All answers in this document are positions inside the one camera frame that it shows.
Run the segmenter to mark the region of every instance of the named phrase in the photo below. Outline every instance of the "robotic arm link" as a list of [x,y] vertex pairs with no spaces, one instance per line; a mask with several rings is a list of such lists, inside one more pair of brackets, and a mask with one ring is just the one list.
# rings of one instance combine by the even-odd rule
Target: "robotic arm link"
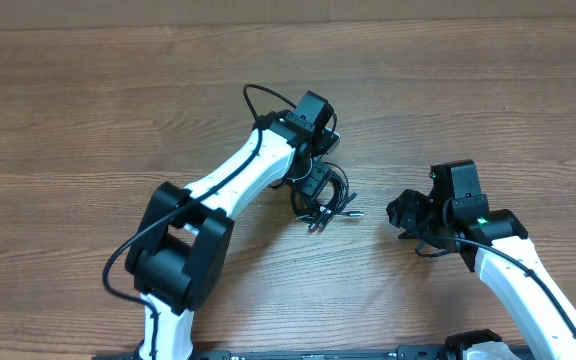
[[[275,95],[294,109],[259,116],[248,88]],[[184,189],[163,183],[152,195],[137,234],[115,251],[104,268],[104,286],[111,294],[146,307],[146,336],[135,358],[190,357],[194,310],[205,302],[221,274],[234,219],[263,189],[289,180],[293,190],[314,201],[328,182],[329,177],[313,174],[313,163],[322,168],[320,158],[332,152],[340,138],[328,101],[308,92],[295,106],[253,84],[244,87],[244,97],[255,118],[248,141],[223,165]],[[328,129],[331,118],[335,124]],[[169,226],[196,235],[194,244],[170,234]],[[127,249],[125,268],[134,276],[139,298],[118,292],[108,281],[112,264]]]
[[[474,162],[435,165],[429,176],[434,186],[428,196],[405,190],[388,205],[391,224],[406,230],[400,239],[419,238],[422,246],[443,250],[418,252],[424,257],[460,253],[501,300],[536,359],[576,359],[575,308],[548,275],[517,217],[509,210],[489,210]],[[459,350],[456,359],[474,360],[500,350],[469,351],[464,342],[476,344],[447,341],[446,351]]]

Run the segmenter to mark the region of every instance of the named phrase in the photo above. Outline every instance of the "wall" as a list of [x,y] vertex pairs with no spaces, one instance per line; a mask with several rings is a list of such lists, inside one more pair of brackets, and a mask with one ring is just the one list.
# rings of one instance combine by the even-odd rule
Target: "wall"
[[0,30],[576,16],[576,0],[0,0]]

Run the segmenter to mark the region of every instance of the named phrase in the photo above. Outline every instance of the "black cable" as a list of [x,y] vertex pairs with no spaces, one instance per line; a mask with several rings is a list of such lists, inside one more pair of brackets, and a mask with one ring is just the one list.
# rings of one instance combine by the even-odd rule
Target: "black cable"
[[137,347],[135,348],[135,352],[133,352],[132,354],[132,359],[131,360],[137,360],[139,359],[139,350],[141,350],[141,347],[144,344],[144,340],[142,339],[139,344],[137,344]]
[[327,204],[322,204],[316,198],[308,198],[303,196],[298,190],[293,187],[290,194],[290,202],[293,212],[297,218],[309,224],[309,229],[316,227],[325,227],[330,220],[336,215],[345,216],[361,216],[362,212],[359,211],[346,211],[346,206],[357,196],[357,193],[349,194],[350,183],[346,172],[338,165],[326,162],[328,166],[338,169],[341,173],[333,171],[330,177],[330,184],[333,187],[333,196]]
[[252,102],[250,101],[250,97],[248,97],[248,88],[253,88],[253,89],[267,92],[268,94],[281,99],[283,102],[290,105],[290,107],[292,107],[293,109],[297,108],[297,105],[295,105],[295,103],[288,100],[286,97],[284,97],[283,95],[281,95],[280,93],[278,93],[274,90],[271,90],[265,86],[261,86],[261,85],[257,85],[257,84],[246,84],[246,85],[244,85],[244,99],[246,100],[246,104],[248,105],[248,108],[250,109],[250,112],[252,113],[252,117],[255,119],[255,121],[257,121],[259,116],[257,115],[257,111],[255,110],[255,107],[252,106]]
[[559,300],[557,300],[557,298],[552,293],[552,291],[550,291],[548,286],[539,278],[539,276],[537,276],[537,274],[535,273],[534,270],[528,268],[526,265],[517,261],[515,258],[504,253],[503,251],[497,250],[491,246],[480,244],[476,241],[452,237],[452,236],[432,236],[431,238],[433,238],[435,240],[441,240],[441,241],[461,242],[464,244],[478,247],[480,249],[484,249],[486,251],[490,251],[491,253],[501,257],[502,259],[508,261],[509,263],[511,263],[511,264],[515,265],[516,267],[518,267],[519,269],[521,269],[521,271],[525,272],[526,275],[528,275],[530,278],[532,278],[537,283],[537,285],[539,285],[541,290],[543,290],[543,292],[546,294],[548,299],[550,299],[550,301],[552,302],[552,305],[555,307],[555,309],[557,310],[557,312],[561,316],[564,323],[566,323],[566,326],[568,326],[568,329],[570,329],[570,332],[572,332],[573,337],[576,339],[576,327],[572,323],[572,320],[570,320],[570,318],[568,317],[568,314],[566,314],[566,311],[564,310],[564,308],[559,303]]
[[[252,113],[255,122],[257,122],[257,120],[258,120],[258,115],[257,115],[257,112],[255,111],[255,107],[252,105],[252,102],[250,101],[250,98],[248,97],[248,88],[254,88],[254,89],[258,89],[258,90],[267,92],[267,93],[274,95],[274,96],[278,97],[279,99],[283,100],[284,102],[286,102],[288,105],[292,106],[293,108],[296,107],[295,104],[292,103],[290,100],[286,99],[285,97],[283,97],[282,95],[280,95],[279,93],[277,93],[273,90],[270,90],[266,87],[256,85],[256,84],[246,84],[246,85],[244,85],[244,88],[243,88],[244,99],[246,100],[246,104],[248,104],[248,108],[250,109],[250,112]],[[241,165],[239,165],[239,167],[237,169],[235,169],[235,171],[230,173],[230,175],[228,175],[226,178],[224,178],[217,185],[213,186],[212,188],[210,188],[205,193],[194,198],[192,201],[186,203],[185,205],[171,211],[170,213],[168,213],[168,215],[155,221],[153,224],[151,224],[147,228],[143,229],[139,233],[132,236],[130,239],[126,240],[126,242],[124,242],[119,248],[117,248],[117,250],[115,250],[115,252],[110,256],[110,258],[108,258],[108,261],[106,262],[106,265],[104,266],[104,270],[102,272],[102,281],[103,281],[104,288],[106,289],[106,291],[108,291],[110,294],[112,294],[112,295],[114,295],[120,299],[131,301],[131,302],[134,302],[137,304],[141,304],[143,306],[148,307],[148,309],[150,309],[150,311],[152,313],[150,317],[153,320],[153,331],[152,331],[152,339],[151,339],[150,354],[149,355],[151,356],[152,360],[156,360],[156,356],[157,356],[156,344],[157,344],[157,332],[159,330],[158,329],[158,327],[159,327],[159,313],[157,312],[157,308],[152,303],[145,301],[139,297],[124,294],[122,292],[115,290],[110,285],[110,282],[108,280],[108,276],[110,274],[110,269],[112,268],[112,265],[115,263],[115,261],[117,261],[117,258],[119,258],[119,256],[121,256],[121,254],[124,251],[126,251],[128,248],[130,248],[130,246],[132,244],[134,244],[137,240],[139,240],[141,237],[143,237],[146,233],[151,231],[153,228],[158,227],[162,223],[165,223],[165,222],[170,223],[175,217],[183,214],[185,211],[187,211],[191,207],[201,203],[206,198],[214,195],[217,191],[219,191],[227,183],[229,183],[232,179],[234,179],[237,175],[239,175],[259,154],[259,149],[261,149],[261,142],[262,142],[262,137],[263,137],[262,130],[260,127],[257,127],[257,133],[259,135],[257,138],[258,139],[257,145],[255,146],[255,148],[252,151],[252,153],[250,154],[250,156],[246,159],[246,161],[244,161]]]

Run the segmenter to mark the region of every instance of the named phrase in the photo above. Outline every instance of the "wood grain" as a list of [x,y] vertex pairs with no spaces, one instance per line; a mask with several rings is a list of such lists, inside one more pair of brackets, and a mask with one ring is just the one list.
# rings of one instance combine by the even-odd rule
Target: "wood grain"
[[563,16],[576,0],[0,0],[0,30]]
[[[0,32],[0,359],[141,339],[142,310],[103,291],[101,268],[156,186],[241,146],[246,82],[330,100],[331,160],[367,216],[308,235],[287,191],[264,192],[237,219],[199,347],[390,348],[486,327],[522,343],[459,257],[417,258],[387,222],[402,190],[430,190],[430,164],[463,158],[576,306],[576,19]],[[121,266],[111,280],[131,287]]]

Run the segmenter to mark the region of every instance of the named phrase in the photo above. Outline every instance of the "white arm casing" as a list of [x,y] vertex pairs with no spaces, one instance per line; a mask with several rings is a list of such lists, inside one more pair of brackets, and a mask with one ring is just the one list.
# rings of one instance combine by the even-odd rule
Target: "white arm casing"
[[[492,242],[492,247],[533,269],[576,327],[575,308],[548,275],[530,239],[522,240],[518,236],[498,239]],[[506,307],[535,359],[576,360],[576,339],[533,279],[510,262],[483,249],[477,251],[475,272]]]
[[[186,189],[192,190],[190,196],[193,198],[200,196],[230,175],[250,156],[258,139],[257,130],[253,130],[246,144],[217,170],[201,180],[188,184]],[[229,218],[234,219],[263,189],[286,175],[292,164],[295,149],[286,143],[285,138],[270,130],[263,131],[261,144],[255,159],[216,194],[202,201],[202,204],[211,209],[222,208]],[[185,228],[197,234],[196,228],[189,225]],[[141,297],[155,305],[159,312],[157,360],[187,360],[193,350],[190,332],[194,312],[186,310],[181,315],[176,315],[170,306],[156,296],[142,294]],[[146,307],[146,333],[139,350],[139,357],[143,360],[152,359],[150,345],[153,322],[150,314],[150,309]]]

